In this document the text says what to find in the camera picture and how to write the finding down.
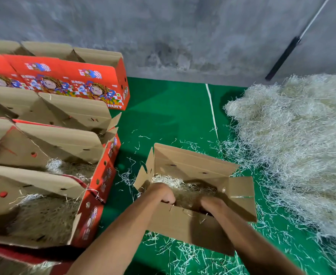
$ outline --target concrete wall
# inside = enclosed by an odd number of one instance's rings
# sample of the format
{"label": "concrete wall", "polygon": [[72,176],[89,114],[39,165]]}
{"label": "concrete wall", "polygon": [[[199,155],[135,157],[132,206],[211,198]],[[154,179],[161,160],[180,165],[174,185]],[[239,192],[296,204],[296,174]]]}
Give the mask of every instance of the concrete wall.
{"label": "concrete wall", "polygon": [[[324,0],[0,0],[0,39],[120,51],[129,76],[249,86]],[[330,0],[274,81],[336,73]]]}

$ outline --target green floor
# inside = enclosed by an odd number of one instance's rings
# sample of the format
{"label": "green floor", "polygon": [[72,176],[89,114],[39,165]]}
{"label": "green floor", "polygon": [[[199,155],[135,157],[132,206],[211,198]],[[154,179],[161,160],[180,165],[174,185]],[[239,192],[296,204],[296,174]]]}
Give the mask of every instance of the green floor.
{"label": "green floor", "polygon": [[[119,136],[122,147],[116,159],[115,166],[122,174],[129,169],[131,179],[137,175],[141,162],[145,162],[150,148],[154,143],[163,143],[179,148],[197,150],[217,157],[217,151],[212,149],[217,141],[212,119],[211,107],[205,84],[158,81],[149,79],[129,78],[131,98],[128,109],[122,113],[119,123]],[[227,127],[230,121],[222,110],[228,100],[240,97],[244,88],[224,87],[209,85],[212,103],[218,127],[217,133],[220,141],[233,137],[233,130]],[[109,198],[103,211],[100,222],[99,234],[132,203],[132,194],[136,191],[121,182],[116,175]],[[274,212],[262,191],[256,185],[256,201],[262,212],[259,212],[261,224],[257,229],[275,246],[286,253],[289,258],[302,267],[308,274],[333,274],[327,262],[319,252],[319,247],[312,239],[313,233],[308,230],[296,228],[286,217],[288,214],[282,209]],[[173,262],[175,257],[180,257],[180,252],[172,248],[159,254],[159,247],[165,244],[167,238],[160,236],[157,243],[142,243],[134,257],[128,274],[174,274]],[[206,257],[211,257],[211,252],[206,251]],[[212,258],[223,258],[214,253]],[[204,272],[203,260],[191,261],[187,272],[197,274],[200,272],[215,274],[220,268],[208,268]],[[239,274],[235,268],[231,273]]]}

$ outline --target black pole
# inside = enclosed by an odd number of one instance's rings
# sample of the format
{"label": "black pole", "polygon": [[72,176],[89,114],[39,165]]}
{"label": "black pole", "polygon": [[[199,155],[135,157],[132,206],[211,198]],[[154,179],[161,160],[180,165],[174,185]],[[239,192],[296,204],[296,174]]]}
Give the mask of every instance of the black pole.
{"label": "black pole", "polygon": [[284,53],[280,56],[280,58],[278,59],[276,64],[273,66],[273,68],[270,70],[270,72],[265,77],[266,81],[270,81],[274,77],[276,72],[278,72],[278,70],[280,69],[282,64],[289,57],[289,55],[294,50],[294,48],[298,45],[299,41],[300,41],[299,36],[296,36],[296,37],[293,38],[293,40],[290,42],[288,47],[285,49]]}

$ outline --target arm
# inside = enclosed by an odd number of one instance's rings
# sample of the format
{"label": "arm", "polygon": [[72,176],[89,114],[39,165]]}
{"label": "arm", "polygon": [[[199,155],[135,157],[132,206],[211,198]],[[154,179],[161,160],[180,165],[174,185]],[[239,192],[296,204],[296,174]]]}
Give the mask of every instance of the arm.
{"label": "arm", "polygon": [[152,214],[161,201],[174,203],[172,190],[163,183],[151,184],[77,258],[67,274],[122,275],[134,257]]}
{"label": "arm", "polygon": [[304,275],[285,255],[267,242],[221,199],[202,197],[201,205],[223,227],[251,275]]}

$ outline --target ventilation hole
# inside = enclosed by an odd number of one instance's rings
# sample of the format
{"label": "ventilation hole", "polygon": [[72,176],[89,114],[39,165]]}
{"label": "ventilation hole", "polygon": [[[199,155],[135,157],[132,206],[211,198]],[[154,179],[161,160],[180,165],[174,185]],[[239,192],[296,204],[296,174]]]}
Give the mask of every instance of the ventilation hole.
{"label": "ventilation hole", "polygon": [[6,191],[0,192],[0,198],[5,198],[6,196],[7,196],[7,192]]}
{"label": "ventilation hole", "polygon": [[36,239],[36,241],[40,241],[40,240],[42,240],[42,238],[44,238],[45,237],[45,235],[43,235],[43,236],[41,236],[41,237],[38,237],[37,239]]}

